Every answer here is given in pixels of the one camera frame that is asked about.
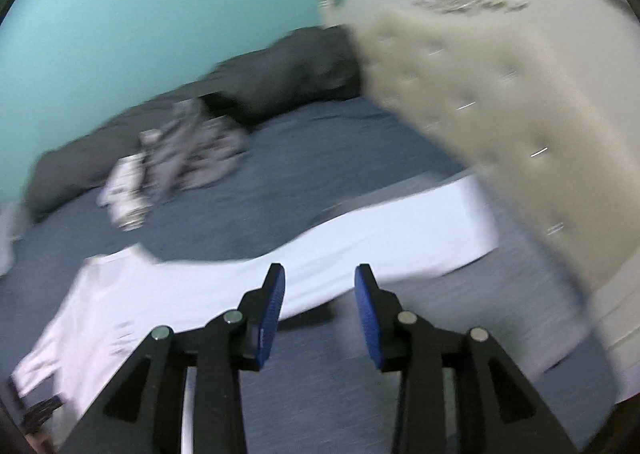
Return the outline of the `white black trimmed garment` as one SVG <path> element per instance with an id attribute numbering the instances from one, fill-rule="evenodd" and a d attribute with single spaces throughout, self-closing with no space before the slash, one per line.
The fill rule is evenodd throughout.
<path id="1" fill-rule="evenodd" d="M 140 229 L 151 208 L 143 194 L 145 159 L 159 138 L 159 129 L 141 132 L 138 151 L 117 160 L 96 200 L 111 223 L 124 232 Z"/>

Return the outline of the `navy blue bed sheet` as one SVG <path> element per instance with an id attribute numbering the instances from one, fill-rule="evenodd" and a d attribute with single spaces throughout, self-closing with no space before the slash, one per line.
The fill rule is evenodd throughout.
<path id="1" fill-rule="evenodd" d="M 32 227 L 1 282 L 1 374 L 26 399 L 70 399 L 73 425 L 158 325 L 235 307 L 286 274 L 271 358 L 242 377 L 254 453 L 384 453 L 397 379 L 367 355 L 352 293 L 368 263 L 438 327 L 486 327 L 578 448 L 617 382 L 573 273 L 431 141 L 364 98 L 320 102 L 250 136 L 239 170 L 156 206 L 124 233 L 88 192 Z"/>

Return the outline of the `dark grey rolled duvet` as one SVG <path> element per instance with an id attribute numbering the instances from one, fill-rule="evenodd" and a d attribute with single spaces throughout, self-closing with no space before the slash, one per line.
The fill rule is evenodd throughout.
<path id="1" fill-rule="evenodd" d="M 297 29 L 270 47 L 221 62 L 202 79 L 122 111 L 99 128 L 47 151 L 32 168 L 23 206 L 39 223 L 106 181 L 116 161 L 133 154 L 139 134 L 158 129 L 182 100 L 200 98 L 213 116 L 244 128 L 311 102 L 360 94 L 361 71 L 345 27 Z"/>

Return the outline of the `cream tufted headboard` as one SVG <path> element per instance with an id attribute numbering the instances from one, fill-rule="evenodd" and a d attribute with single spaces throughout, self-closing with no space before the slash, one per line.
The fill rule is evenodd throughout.
<path id="1" fill-rule="evenodd" d="M 366 91 L 472 162 L 576 271 L 639 391 L 639 0 L 318 0 Z"/>

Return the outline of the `white long sleeve shirt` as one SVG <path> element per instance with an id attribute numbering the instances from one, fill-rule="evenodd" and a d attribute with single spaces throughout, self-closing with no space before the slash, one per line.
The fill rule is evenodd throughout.
<path id="1" fill-rule="evenodd" d="M 399 184 L 374 193 L 254 259 L 163 261 L 141 245 L 94 255 L 11 376 L 20 396 L 52 382 L 75 425 L 154 328 L 199 329 L 237 309 L 273 263 L 285 272 L 280 321 L 344 295 L 361 263 L 381 281 L 433 278 L 497 245 L 494 217 L 468 175 L 417 193 Z"/>

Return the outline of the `light grey blanket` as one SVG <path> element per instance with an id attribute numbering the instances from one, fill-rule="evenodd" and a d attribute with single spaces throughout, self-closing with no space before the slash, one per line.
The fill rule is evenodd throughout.
<path id="1" fill-rule="evenodd" d="M 13 242 L 17 203 L 2 203 L 0 217 L 0 276 L 6 275 L 14 261 Z"/>

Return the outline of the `grey crumpled garment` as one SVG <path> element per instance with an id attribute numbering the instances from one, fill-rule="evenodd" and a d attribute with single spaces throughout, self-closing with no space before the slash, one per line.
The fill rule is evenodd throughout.
<path id="1" fill-rule="evenodd" d="M 145 192 L 161 203 L 220 181 L 239 166 L 247 141 L 239 123 L 212 115 L 203 99 L 176 102 L 159 128 L 140 133 Z"/>

